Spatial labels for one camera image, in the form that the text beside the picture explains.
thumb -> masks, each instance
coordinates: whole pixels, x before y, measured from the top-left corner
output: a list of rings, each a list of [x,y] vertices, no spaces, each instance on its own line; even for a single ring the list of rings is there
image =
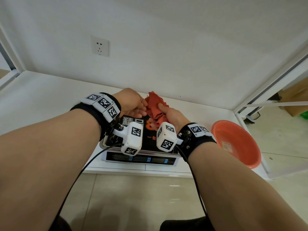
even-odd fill
[[[158,108],[160,111],[162,111],[163,113],[167,113],[169,111],[170,108],[164,106],[162,103],[158,104]]]

hand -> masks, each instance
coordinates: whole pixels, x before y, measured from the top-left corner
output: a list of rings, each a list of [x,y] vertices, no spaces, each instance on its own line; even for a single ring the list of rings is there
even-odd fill
[[[135,118],[141,118],[142,116],[146,116],[147,110],[146,106],[148,103],[133,89],[126,88],[118,93],[113,94],[113,96],[118,100],[121,105],[121,114],[132,116]]]
[[[166,117],[168,119],[168,122],[170,122],[175,127],[175,132],[179,133],[179,131],[182,129],[183,126],[185,126],[188,123],[191,123],[179,110],[176,110],[174,108],[168,108],[164,106],[162,103],[158,104],[158,109],[166,114]],[[150,118],[151,127],[154,130],[158,130],[156,127],[156,121],[153,118]]]

white table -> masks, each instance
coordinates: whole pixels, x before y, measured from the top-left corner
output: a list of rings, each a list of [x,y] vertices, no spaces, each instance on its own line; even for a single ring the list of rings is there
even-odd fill
[[[92,92],[116,93],[121,89],[73,79],[25,71],[0,91],[0,135],[11,130],[50,119],[69,111],[80,99]],[[239,124],[231,110],[163,97],[171,107],[180,110],[189,120],[211,129],[218,120]],[[96,147],[91,157],[101,149]],[[254,169],[267,178],[262,165]],[[154,176],[191,177],[183,159],[177,166],[105,162],[98,156],[85,170],[88,173],[117,173]]]

green object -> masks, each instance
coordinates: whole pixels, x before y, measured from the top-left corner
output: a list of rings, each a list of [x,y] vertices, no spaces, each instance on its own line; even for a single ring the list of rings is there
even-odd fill
[[[300,114],[300,116],[302,116],[304,119],[308,120],[308,111],[303,112],[302,114]]]

label sticker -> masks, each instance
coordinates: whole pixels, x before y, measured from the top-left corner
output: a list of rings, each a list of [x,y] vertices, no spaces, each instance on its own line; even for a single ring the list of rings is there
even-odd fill
[[[222,148],[223,148],[225,151],[233,152],[233,150],[232,150],[232,145],[231,145],[230,143],[221,141],[221,144],[222,144]]]

